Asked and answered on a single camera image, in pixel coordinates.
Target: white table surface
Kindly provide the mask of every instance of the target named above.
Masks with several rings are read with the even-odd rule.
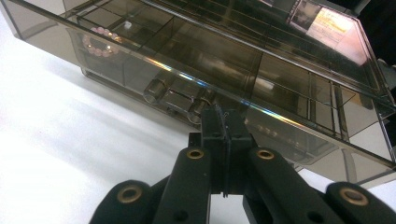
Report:
[[[88,223],[116,184],[171,173],[196,130],[0,27],[0,223]],[[395,188],[373,192],[395,209]],[[241,197],[211,209],[211,223],[248,223]]]

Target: screw hole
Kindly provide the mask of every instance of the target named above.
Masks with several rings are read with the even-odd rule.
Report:
[[[120,203],[133,203],[142,196],[142,189],[137,185],[130,185],[122,188],[117,194]]]
[[[180,210],[174,213],[174,220],[178,222],[186,221],[189,218],[189,214],[186,211]]]
[[[259,150],[257,152],[257,156],[260,157],[263,160],[271,160],[274,158],[274,153],[268,151],[268,150]]]
[[[342,188],[340,194],[344,200],[355,205],[365,206],[369,203],[367,197],[355,189]]]
[[[200,149],[193,149],[187,153],[187,156],[190,159],[197,160],[197,159],[201,159],[204,156],[204,152]]]
[[[313,221],[315,223],[323,223],[324,222],[323,216],[317,212],[309,212],[307,214],[307,216],[311,221]]]

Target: brass screw insert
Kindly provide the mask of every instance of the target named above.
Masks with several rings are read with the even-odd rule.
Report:
[[[263,160],[271,160],[275,157],[274,153],[264,149],[257,151],[257,156]]]
[[[349,203],[365,206],[369,203],[367,197],[355,189],[343,188],[340,190],[341,197]]]
[[[123,187],[117,194],[120,203],[133,203],[142,196],[142,189],[137,185],[129,185]]]
[[[187,152],[187,157],[193,160],[201,159],[204,156],[204,152],[201,149],[192,149]]]

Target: transparent plastic box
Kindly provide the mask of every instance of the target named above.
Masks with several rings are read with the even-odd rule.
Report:
[[[175,119],[221,105],[296,170],[395,177],[395,104],[354,18],[307,0],[0,1],[17,38]],[[372,129],[375,148],[357,140]]]

